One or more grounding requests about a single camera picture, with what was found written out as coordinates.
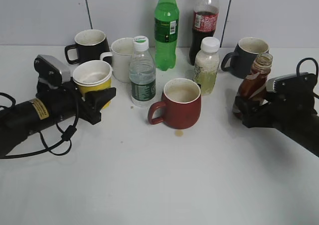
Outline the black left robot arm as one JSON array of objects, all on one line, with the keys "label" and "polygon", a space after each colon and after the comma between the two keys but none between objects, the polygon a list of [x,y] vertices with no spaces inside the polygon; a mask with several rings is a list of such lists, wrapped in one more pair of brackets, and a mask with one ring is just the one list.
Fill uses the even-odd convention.
[{"label": "black left robot arm", "polygon": [[[11,100],[9,107],[1,106],[0,110],[0,157],[1,159],[26,158],[42,153],[52,153],[64,142],[70,142],[76,132],[79,119],[92,125],[101,121],[101,109],[116,96],[116,88],[111,87],[99,91],[86,93],[86,99],[74,82],[66,82],[56,89],[37,86],[38,92],[32,100],[17,104],[15,99],[6,93],[1,96]],[[61,139],[52,146],[48,146],[41,136],[43,150],[10,155],[10,152],[29,136],[39,133],[53,125],[58,125],[70,117],[74,122],[65,130],[57,127]]]}]

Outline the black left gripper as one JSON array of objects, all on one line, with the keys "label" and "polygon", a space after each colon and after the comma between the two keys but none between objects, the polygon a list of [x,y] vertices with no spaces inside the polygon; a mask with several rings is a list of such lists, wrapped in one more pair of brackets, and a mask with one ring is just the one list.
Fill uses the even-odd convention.
[{"label": "black left gripper", "polygon": [[117,93],[115,87],[90,91],[84,97],[74,82],[63,83],[57,89],[50,89],[38,82],[36,98],[48,111],[48,117],[41,122],[44,125],[54,125],[72,116],[78,116],[95,125],[101,121],[101,110]]}]

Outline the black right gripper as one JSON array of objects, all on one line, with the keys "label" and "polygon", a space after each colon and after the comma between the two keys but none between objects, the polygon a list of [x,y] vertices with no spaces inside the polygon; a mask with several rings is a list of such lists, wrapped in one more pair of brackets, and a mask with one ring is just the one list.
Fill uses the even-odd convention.
[{"label": "black right gripper", "polygon": [[241,113],[243,124],[248,128],[274,128],[284,135],[318,135],[319,115],[315,110],[315,94],[269,93],[264,102],[235,97],[235,105]]}]

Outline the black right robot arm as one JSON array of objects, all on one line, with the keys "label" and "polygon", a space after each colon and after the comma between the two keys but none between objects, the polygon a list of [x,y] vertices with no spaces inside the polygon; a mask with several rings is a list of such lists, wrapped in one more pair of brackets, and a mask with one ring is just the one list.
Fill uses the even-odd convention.
[{"label": "black right robot arm", "polygon": [[319,115],[314,108],[314,96],[306,91],[284,90],[267,92],[264,99],[267,103],[259,105],[241,96],[235,98],[243,125],[274,128],[318,156]]}]

